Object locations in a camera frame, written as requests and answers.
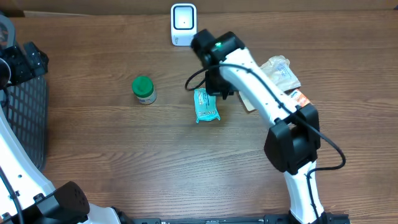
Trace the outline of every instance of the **bottle cap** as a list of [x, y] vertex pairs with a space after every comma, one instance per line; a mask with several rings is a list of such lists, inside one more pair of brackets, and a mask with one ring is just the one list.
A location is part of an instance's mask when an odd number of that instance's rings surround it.
[[139, 76], [132, 82], [132, 91], [141, 98], [151, 96], [154, 92], [154, 84], [152, 80], [145, 76]]

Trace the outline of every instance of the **blue packet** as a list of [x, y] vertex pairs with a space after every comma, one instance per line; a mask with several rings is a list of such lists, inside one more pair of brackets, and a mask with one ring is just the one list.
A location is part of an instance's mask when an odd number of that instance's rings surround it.
[[196, 89], [193, 93], [195, 101], [195, 112], [197, 113], [197, 123], [199, 121], [212, 121], [214, 119], [220, 120], [216, 107], [216, 97], [209, 96], [206, 89]]

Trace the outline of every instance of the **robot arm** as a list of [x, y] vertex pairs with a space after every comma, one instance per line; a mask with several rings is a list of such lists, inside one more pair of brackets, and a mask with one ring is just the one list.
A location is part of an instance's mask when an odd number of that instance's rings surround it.
[[[322, 218], [324, 210], [319, 201], [314, 172], [311, 173], [310, 185], [315, 206], [311, 203], [307, 185], [307, 174], [316, 166], [320, 137], [294, 122], [294, 116], [298, 116], [319, 130], [315, 107], [307, 105], [301, 108], [280, 91], [232, 32], [215, 39], [207, 30], [203, 30], [194, 36], [192, 48], [204, 68], [217, 68], [206, 72], [208, 94], [220, 95], [225, 99], [240, 90], [259, 111], [269, 129], [264, 146], [266, 155], [272, 165], [284, 173], [290, 194], [291, 219], [298, 223], [314, 223]], [[290, 129], [290, 123], [295, 123], [295, 127]]]

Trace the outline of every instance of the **bottle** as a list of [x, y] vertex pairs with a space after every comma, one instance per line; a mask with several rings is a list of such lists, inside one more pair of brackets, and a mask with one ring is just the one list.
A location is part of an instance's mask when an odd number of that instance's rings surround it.
[[154, 84], [149, 77], [139, 76], [132, 82], [132, 91], [138, 101], [143, 105], [149, 105], [156, 100]]

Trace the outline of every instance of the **wooden table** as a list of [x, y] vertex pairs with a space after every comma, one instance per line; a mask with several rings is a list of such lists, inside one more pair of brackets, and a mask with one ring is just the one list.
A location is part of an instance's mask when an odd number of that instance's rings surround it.
[[[130, 217], [200, 218], [287, 213], [283, 175], [262, 150], [267, 130], [237, 96], [218, 100], [221, 121], [195, 122], [185, 80], [201, 65], [170, 41], [170, 18], [13, 19], [20, 43], [50, 57], [49, 154], [44, 174], [75, 181], [88, 200]], [[317, 106], [322, 131], [347, 165], [317, 173], [325, 210], [353, 223], [398, 218], [397, 11], [202, 14], [199, 29], [231, 30], [258, 64], [285, 55]], [[140, 105], [138, 75], [158, 97]], [[319, 164], [340, 158], [323, 143]]]

